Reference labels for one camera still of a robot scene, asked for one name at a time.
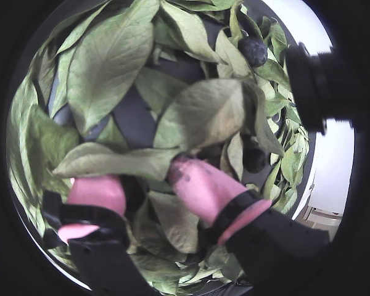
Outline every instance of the dark berry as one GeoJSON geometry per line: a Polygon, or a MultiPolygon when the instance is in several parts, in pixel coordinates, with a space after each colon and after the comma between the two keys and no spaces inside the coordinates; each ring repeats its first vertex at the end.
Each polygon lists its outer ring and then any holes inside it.
{"type": "Polygon", "coordinates": [[[259,173],[267,164],[265,151],[258,147],[244,150],[242,163],[244,164],[244,168],[250,173],[259,173]]]}
{"type": "Polygon", "coordinates": [[[261,67],[267,61],[267,46],[260,38],[242,38],[239,41],[239,50],[253,68],[261,67]]]}
{"type": "Polygon", "coordinates": [[[265,151],[248,135],[242,135],[242,142],[244,143],[242,163],[245,169],[253,174],[259,173],[267,164],[265,151]]]}

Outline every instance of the pink rubber pad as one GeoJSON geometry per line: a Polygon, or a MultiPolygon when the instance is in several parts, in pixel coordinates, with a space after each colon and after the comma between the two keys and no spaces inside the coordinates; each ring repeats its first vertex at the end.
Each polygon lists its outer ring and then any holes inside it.
{"type": "MultiPolygon", "coordinates": [[[[104,207],[120,216],[123,216],[126,210],[125,192],[121,181],[119,177],[112,175],[75,179],[67,203],[104,207]]],[[[68,224],[59,229],[58,235],[67,243],[69,239],[87,236],[97,229],[99,227],[96,225],[68,224]]]]}
{"type": "Polygon", "coordinates": [[[242,212],[236,220],[222,233],[218,245],[224,245],[236,232],[258,218],[271,207],[271,200],[259,200],[242,212]]]}

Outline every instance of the black strap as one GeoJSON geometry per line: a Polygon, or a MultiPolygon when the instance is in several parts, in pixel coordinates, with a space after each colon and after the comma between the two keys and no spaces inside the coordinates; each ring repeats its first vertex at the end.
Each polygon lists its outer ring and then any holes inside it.
{"type": "Polygon", "coordinates": [[[126,253],[127,235],[122,229],[99,228],[68,244],[72,259],[85,283],[96,296],[158,296],[126,253]]]}
{"type": "Polygon", "coordinates": [[[123,227],[123,219],[117,213],[108,208],[93,205],[60,205],[60,222],[62,225],[79,223],[102,228],[123,227]]]}
{"type": "Polygon", "coordinates": [[[44,191],[41,213],[50,227],[55,230],[58,230],[60,227],[62,227],[62,223],[59,219],[61,205],[62,197],[60,194],[51,191],[44,191]]]}
{"type": "Polygon", "coordinates": [[[219,238],[244,210],[261,199],[256,191],[245,191],[233,198],[218,215],[212,226],[216,236],[219,238]]]}

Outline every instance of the blue berry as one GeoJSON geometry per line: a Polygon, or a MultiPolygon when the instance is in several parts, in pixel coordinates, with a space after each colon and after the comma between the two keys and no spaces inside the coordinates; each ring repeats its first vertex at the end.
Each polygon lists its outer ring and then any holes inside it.
{"type": "Polygon", "coordinates": [[[260,38],[242,38],[239,41],[239,50],[253,68],[261,67],[267,61],[267,46],[260,38]]]}

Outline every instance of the pink finger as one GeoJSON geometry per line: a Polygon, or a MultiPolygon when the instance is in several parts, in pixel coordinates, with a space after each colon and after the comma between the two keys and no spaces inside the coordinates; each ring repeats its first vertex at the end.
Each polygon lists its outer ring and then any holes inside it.
{"type": "MultiPolygon", "coordinates": [[[[125,192],[119,177],[107,175],[92,178],[77,178],[68,195],[68,204],[94,205],[108,208],[123,216],[126,211],[125,192]]],[[[96,225],[68,224],[62,226],[58,235],[67,243],[69,239],[87,236],[99,229],[96,225]]]]}

